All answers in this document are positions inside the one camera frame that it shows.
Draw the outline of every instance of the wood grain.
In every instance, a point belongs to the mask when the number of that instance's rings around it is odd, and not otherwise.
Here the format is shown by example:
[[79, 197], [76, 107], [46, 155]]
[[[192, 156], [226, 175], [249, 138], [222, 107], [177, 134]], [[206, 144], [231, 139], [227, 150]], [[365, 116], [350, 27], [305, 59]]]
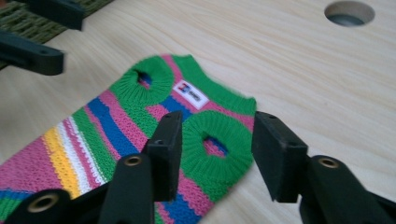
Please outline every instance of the wood grain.
[[[66, 71], [0, 71], [0, 162], [85, 105], [132, 64], [192, 54], [214, 80], [254, 96], [309, 146], [348, 165], [396, 201], [396, 2], [363, 0], [375, 19], [347, 28], [329, 0], [116, 0], [47, 45]], [[301, 223], [296, 204], [272, 203], [256, 166], [203, 223]]]

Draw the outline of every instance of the knitted garment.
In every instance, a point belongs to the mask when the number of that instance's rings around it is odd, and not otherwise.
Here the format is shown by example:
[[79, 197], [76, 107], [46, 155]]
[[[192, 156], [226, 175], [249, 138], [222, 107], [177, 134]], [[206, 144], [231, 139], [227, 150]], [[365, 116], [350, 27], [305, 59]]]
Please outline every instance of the knitted garment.
[[142, 60], [108, 90], [0, 166], [0, 223], [29, 195], [72, 198], [111, 180], [168, 112], [183, 113], [177, 199], [155, 203], [156, 223], [197, 223], [252, 163], [256, 102], [209, 79], [191, 56]]

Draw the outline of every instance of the blue stripe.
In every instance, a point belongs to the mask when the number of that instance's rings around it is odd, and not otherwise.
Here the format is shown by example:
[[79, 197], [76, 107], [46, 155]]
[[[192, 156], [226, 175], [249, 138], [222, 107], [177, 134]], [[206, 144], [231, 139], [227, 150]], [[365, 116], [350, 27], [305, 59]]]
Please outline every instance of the blue stripe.
[[177, 194], [176, 199], [170, 203], [163, 203], [165, 210], [169, 212], [169, 217], [175, 221], [175, 224], [197, 223], [201, 217], [197, 216], [194, 210], [189, 208], [187, 202], [183, 200], [180, 194]]
[[0, 189], [0, 200], [1, 199], [12, 199], [12, 200], [24, 200], [25, 198], [32, 195], [33, 192], [25, 191], [13, 191], [12, 189]]
[[139, 76], [140, 79], [142, 79], [143, 81], [147, 82], [149, 85], [151, 85], [151, 77], [147, 74], [147, 73], [143, 73], [142, 75]]
[[137, 148], [123, 135], [117, 124], [111, 118], [108, 106], [104, 105], [98, 98], [88, 103], [88, 108], [99, 119], [111, 145], [123, 157], [132, 153], [138, 153]]
[[227, 148], [218, 139], [214, 137], [208, 137], [207, 140], [211, 141], [213, 145], [218, 147], [218, 149], [224, 154], [224, 156], [227, 156], [228, 154]]
[[184, 105], [176, 101], [172, 96], [166, 97], [166, 99], [161, 103], [161, 105], [165, 107], [169, 112], [181, 110], [183, 114], [183, 121], [192, 115], [192, 113], [188, 108], [186, 108]]

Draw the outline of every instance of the white stripe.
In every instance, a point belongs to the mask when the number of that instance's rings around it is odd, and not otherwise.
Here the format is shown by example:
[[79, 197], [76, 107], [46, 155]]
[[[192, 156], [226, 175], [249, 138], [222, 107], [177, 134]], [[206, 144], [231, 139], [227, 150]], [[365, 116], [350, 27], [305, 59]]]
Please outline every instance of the white stripe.
[[82, 148], [82, 152], [84, 153], [85, 158], [88, 161], [88, 164], [90, 165], [91, 173], [92, 176], [95, 178], [95, 182], [104, 185], [106, 183], [104, 175], [102, 172], [99, 171], [98, 169], [98, 164], [96, 161], [93, 159], [93, 155], [91, 154], [91, 151], [89, 150], [88, 144], [86, 143], [86, 140], [84, 138], [84, 135], [78, 131], [78, 126], [74, 119], [72, 117], [68, 118], [71, 128], [73, 131], [73, 134], [77, 137], [77, 140], [79, 142], [80, 147]]
[[73, 169], [76, 171], [78, 186], [80, 194], [84, 194], [91, 190], [90, 182], [88, 181], [87, 175], [84, 171], [84, 166], [82, 165], [77, 152], [75, 151], [72, 142], [67, 136], [66, 129], [64, 128], [64, 124], [60, 122], [57, 125], [58, 132], [62, 137], [64, 152], [66, 153], [67, 158], [70, 160]]

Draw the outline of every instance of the circular hole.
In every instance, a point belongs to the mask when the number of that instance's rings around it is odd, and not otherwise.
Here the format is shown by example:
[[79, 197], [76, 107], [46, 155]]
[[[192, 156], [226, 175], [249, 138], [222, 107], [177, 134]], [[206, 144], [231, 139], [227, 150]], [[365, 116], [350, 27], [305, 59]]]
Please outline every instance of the circular hole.
[[355, 1], [335, 2], [324, 11], [326, 18], [342, 26], [360, 26], [369, 23], [375, 17], [372, 7]]
[[29, 204], [27, 210], [31, 213], [39, 213], [48, 210], [59, 200], [59, 196], [55, 193], [41, 196]]
[[156, 140], [154, 143], [158, 145], [163, 145], [163, 140]]
[[203, 145], [207, 155], [226, 158], [229, 153], [227, 147], [219, 139], [210, 135], [204, 139]]
[[135, 70], [137, 73], [137, 83], [139, 85], [141, 85], [143, 88], [145, 88], [146, 90], [148, 90], [151, 86], [152, 83], [152, 79], [149, 76], [149, 74], [145, 73], [145, 72], [140, 72]]
[[338, 167], [338, 162], [332, 160], [332, 159], [327, 159], [327, 158], [321, 158], [319, 159], [319, 163], [322, 164], [323, 166], [326, 166], [328, 168], [337, 168]]
[[124, 163], [127, 166], [136, 166], [137, 164], [140, 164], [140, 162], [142, 162], [142, 159], [140, 159], [140, 157], [132, 156], [132, 157], [128, 158], [127, 160], [125, 160]]

